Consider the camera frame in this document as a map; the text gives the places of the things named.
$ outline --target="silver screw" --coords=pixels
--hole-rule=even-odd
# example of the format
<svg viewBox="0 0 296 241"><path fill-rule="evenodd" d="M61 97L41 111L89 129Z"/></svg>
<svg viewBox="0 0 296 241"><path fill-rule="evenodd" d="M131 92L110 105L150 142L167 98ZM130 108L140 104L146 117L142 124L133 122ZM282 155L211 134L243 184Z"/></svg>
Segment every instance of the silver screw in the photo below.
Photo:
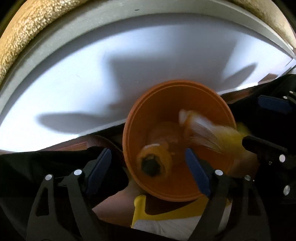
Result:
<svg viewBox="0 0 296 241"><path fill-rule="evenodd" d="M284 193L285 196L287 196L287 195L289 194L290 189L291 189L291 188L290 188L289 185L285 186L284 191L283 191L283 193Z"/></svg>
<svg viewBox="0 0 296 241"><path fill-rule="evenodd" d="M48 174L48 175L45 176L45 180L46 181L49 181L51 178L52 178L52 175L51 174Z"/></svg>
<svg viewBox="0 0 296 241"><path fill-rule="evenodd" d="M82 173L82 170L77 169L74 171L74 175L79 176Z"/></svg>
<svg viewBox="0 0 296 241"><path fill-rule="evenodd" d="M251 180L251 177L249 175L245 175L244 178L247 180L247 181L250 181Z"/></svg>
<svg viewBox="0 0 296 241"><path fill-rule="evenodd" d="M285 160L286 160L285 155L284 155L284 154L281 154L281 155L279 156L279 161L280 161L280 162L284 162Z"/></svg>
<svg viewBox="0 0 296 241"><path fill-rule="evenodd" d="M217 169L215 171L215 174L218 175L218 176L222 176L223 175L223 172L221 170Z"/></svg>

